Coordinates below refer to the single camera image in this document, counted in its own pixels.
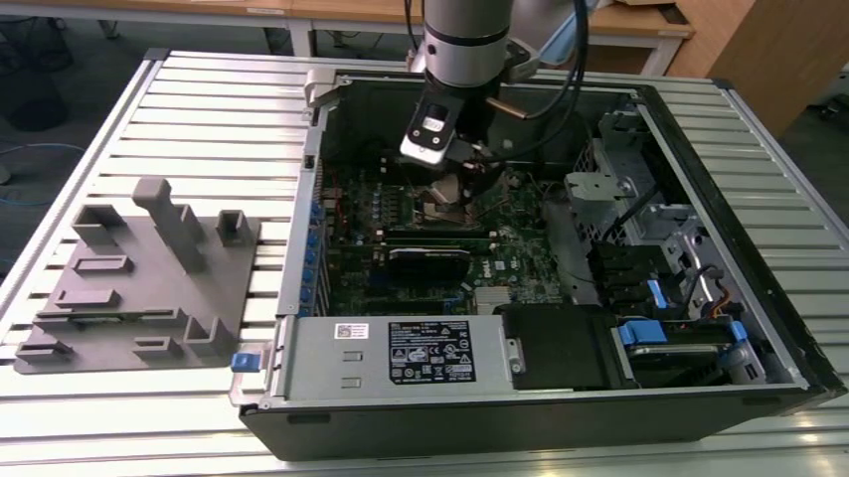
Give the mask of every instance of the cable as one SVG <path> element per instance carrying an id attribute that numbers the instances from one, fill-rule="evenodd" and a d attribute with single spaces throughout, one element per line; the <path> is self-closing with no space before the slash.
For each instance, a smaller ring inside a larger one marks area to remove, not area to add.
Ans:
<path id="1" fill-rule="evenodd" d="M 693 277 L 693 281 L 691 282 L 691 285 L 688 286 L 688 292 L 685 293 L 685 300 L 683 301 L 681 313 L 679 314 L 679 321 L 680 322 L 681 321 L 699 321 L 699 319 L 697 320 L 685 320 L 685 317 L 688 316 L 688 311 L 691 310 L 691 301 L 693 301 L 693 295 L 696 294 L 696 288 L 697 288 L 697 286 L 700 286 L 700 278 L 703 278 L 703 275 L 711 269 L 719 270 L 720 268 L 716 265 L 713 265 L 712 263 L 707 263 L 705 265 L 703 265 L 700 267 L 699 270 L 696 270 L 696 276 Z"/>
<path id="2" fill-rule="evenodd" d="M 420 44 L 416 41 L 416 35 L 413 34 L 413 0 L 404 0 L 404 17 L 408 21 L 408 35 L 410 36 L 410 43 L 413 44 L 413 51 L 420 51 Z"/>
<path id="3" fill-rule="evenodd" d="M 580 18 L 581 16 L 588 19 L 589 18 L 589 11 L 587 9 L 587 0 L 572 0 L 572 4 L 575 5 L 575 18 L 579 19 L 579 24 L 580 22 Z M 575 32 L 575 36 L 576 36 L 576 44 L 580 41 L 580 30 L 576 29 Z M 551 112 L 555 111 L 555 109 L 557 108 L 557 105 L 560 104 L 560 102 L 563 101 L 563 99 L 567 96 L 567 92 L 569 91 L 569 79 L 567 79 L 567 81 L 563 84 L 563 88 L 560 89 L 560 91 L 557 92 L 557 95 L 552 98 L 552 101 L 548 103 L 548 105 L 537 112 L 533 112 L 532 114 L 529 114 L 527 116 L 527 120 L 535 120 L 535 119 L 540 119 L 541 117 L 547 116 Z"/>
<path id="4" fill-rule="evenodd" d="M 620 227 L 623 227 L 623 225 L 631 220 L 631 218 L 637 215 L 643 208 L 647 207 L 647 204 L 649 204 L 649 201 L 659 192 L 661 192 L 661 186 L 656 183 L 655 186 L 652 186 L 652 189 L 649 189 L 649 191 L 643 196 L 640 196 L 640 199 L 637 199 L 637 202 L 635 202 L 631 209 L 625 211 L 625 214 L 623 214 L 623 216 L 616 221 L 613 221 L 613 224 L 611 224 L 611 227 L 601 236 L 601 241 L 608 241 L 611 235 Z"/>
<path id="5" fill-rule="evenodd" d="M 22 149 L 30 149 L 30 148 L 35 148 L 35 147 L 55 147 L 55 148 L 66 148 L 66 149 L 74 149 L 75 151 L 81 151 L 83 153 L 86 153 L 86 149 L 81 146 L 75 146 L 74 144 L 62 144 L 58 142 L 45 142 L 45 143 L 38 143 L 38 144 L 21 144 L 10 149 L 7 149 L 6 151 L 0 151 L 0 156 L 15 152 L 15 151 L 21 151 Z"/>
<path id="6" fill-rule="evenodd" d="M 540 147 L 548 144 L 552 141 L 552 139 L 555 139 L 555 137 L 560 135 L 569 121 L 569 117 L 575 114 L 575 110 L 577 108 L 577 103 L 579 103 L 579 96 L 581 94 L 581 85 L 584 83 L 584 73 L 587 71 L 587 57 L 589 54 L 589 14 L 587 11 L 587 4 L 581 0 L 575 0 L 575 6 L 576 6 L 575 16 L 577 19 L 577 22 L 576 22 L 577 24 L 576 25 L 577 27 L 576 28 L 577 55 L 576 55 L 575 67 L 572 68 L 572 72 L 569 73 L 569 77 L 567 79 L 567 83 L 565 83 L 567 87 L 563 90 L 563 91 L 567 91 L 572 87 L 572 97 L 569 98 L 567 113 L 564 114 L 560 120 L 560 123 L 557 124 L 557 128 L 547 137 L 544 137 L 535 143 L 529 144 L 527 147 L 513 150 L 507 155 L 501 155 L 501 156 L 496 155 L 492 158 L 483 159 L 484 162 L 508 161 L 511 159 L 517 159 L 525 156 L 527 154 L 531 154 L 535 151 L 537 151 Z"/>
<path id="7" fill-rule="evenodd" d="M 17 206 L 17 207 L 38 207 L 38 206 L 47 206 L 50 204 L 54 204 L 54 201 L 18 202 L 18 201 L 10 201 L 9 199 L 0 199 L 0 204 L 5 204 L 7 206 Z"/>
<path id="8" fill-rule="evenodd" d="M 712 318 L 717 318 L 720 316 L 720 310 L 723 309 L 723 307 L 732 303 L 732 292 L 728 288 L 724 287 L 719 279 L 715 280 L 715 285 L 723 292 L 723 298 L 717 300 L 717 303 L 715 303 L 715 306 L 712 306 L 712 309 L 708 311 L 708 316 L 711 316 Z"/>

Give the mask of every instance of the blue latch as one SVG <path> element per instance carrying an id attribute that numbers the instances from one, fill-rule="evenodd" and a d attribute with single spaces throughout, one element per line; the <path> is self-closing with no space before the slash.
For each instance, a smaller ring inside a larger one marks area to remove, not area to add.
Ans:
<path id="1" fill-rule="evenodd" d="M 659 305 L 659 308 L 661 310 L 669 308 L 669 303 L 667 302 L 667 297 L 664 296 L 664 290 L 661 289 L 661 283 L 659 283 L 659 280 L 649 280 L 649 289 L 655 295 L 655 303 Z"/>
<path id="2" fill-rule="evenodd" d="M 668 341 L 664 327 L 657 320 L 632 320 L 619 329 L 625 346 L 667 343 Z"/>
<path id="3" fill-rule="evenodd" d="M 230 361 L 234 373 L 260 373 L 264 357 L 256 353 L 237 353 Z"/>
<path id="4" fill-rule="evenodd" d="M 745 331 L 744 323 L 740 321 L 732 322 L 732 334 L 735 335 L 735 339 L 737 342 L 745 341 L 748 339 L 748 332 Z"/>

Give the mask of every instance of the label sticker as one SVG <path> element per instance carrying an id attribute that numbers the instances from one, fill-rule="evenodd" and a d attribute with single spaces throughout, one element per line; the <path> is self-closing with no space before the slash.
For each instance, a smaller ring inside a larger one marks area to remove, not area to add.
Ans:
<path id="1" fill-rule="evenodd" d="M 390 323 L 389 379 L 396 385 L 473 383 L 469 321 Z"/>
<path id="2" fill-rule="evenodd" d="M 277 8 L 246 8 L 249 13 L 260 13 L 261 15 L 286 15 L 288 12 L 285 10 L 280 10 Z"/>
<path id="3" fill-rule="evenodd" d="M 368 340 L 369 324 L 368 323 L 337 323 L 333 337 L 337 340 Z"/>

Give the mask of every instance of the wooden desk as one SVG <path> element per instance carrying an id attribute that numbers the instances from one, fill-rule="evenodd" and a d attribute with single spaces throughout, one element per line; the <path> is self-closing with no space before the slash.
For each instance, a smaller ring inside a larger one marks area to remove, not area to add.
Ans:
<path id="1" fill-rule="evenodd" d="M 316 55 L 317 30 L 406 34 L 400 0 L 19 0 L 0 2 L 0 14 L 288 28 L 300 57 Z M 418 0 L 414 0 L 413 23 L 414 32 L 421 34 Z M 661 76 L 695 29 L 669 24 L 655 7 L 616 4 L 593 14 L 591 33 L 591 44 L 596 47 L 649 49 L 643 74 Z"/>
<path id="2" fill-rule="evenodd" d="M 293 0 L 19 0 L 0 2 L 2 15 L 127 22 L 286 28 Z"/>
<path id="3" fill-rule="evenodd" d="M 312 32 L 406 33 L 404 3 L 398 0 L 293 0 L 290 28 L 297 56 L 313 56 Z M 421 33 L 421 4 L 414 0 L 413 23 Z M 656 7 L 615 4 L 597 10 L 591 19 L 591 44 L 652 50 L 643 75 L 667 72 L 683 41 L 693 37 L 691 25 L 671 24 Z"/>

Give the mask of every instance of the aluminum table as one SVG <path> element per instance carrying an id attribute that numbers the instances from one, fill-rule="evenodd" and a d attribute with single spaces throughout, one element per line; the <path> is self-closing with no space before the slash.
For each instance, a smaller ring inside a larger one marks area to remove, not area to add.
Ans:
<path id="1" fill-rule="evenodd" d="M 0 475 L 838 476 L 849 468 L 849 397 L 696 443 L 421 459 L 280 461 L 230 405 L 229 369 L 22 376 L 13 369 L 78 237 L 82 204 L 131 202 L 169 178 L 198 216 L 264 220 L 244 342 L 274 335 L 277 293 L 309 120 L 308 71 L 402 71 L 334 59 L 171 52 L 146 60 L 0 288 Z M 563 78 L 561 72 L 543 74 Z M 591 80 L 647 82 L 631 76 Z M 733 90 L 652 79 L 839 373 L 849 375 L 849 234 Z M 262 389 L 262 375 L 244 383 Z"/>

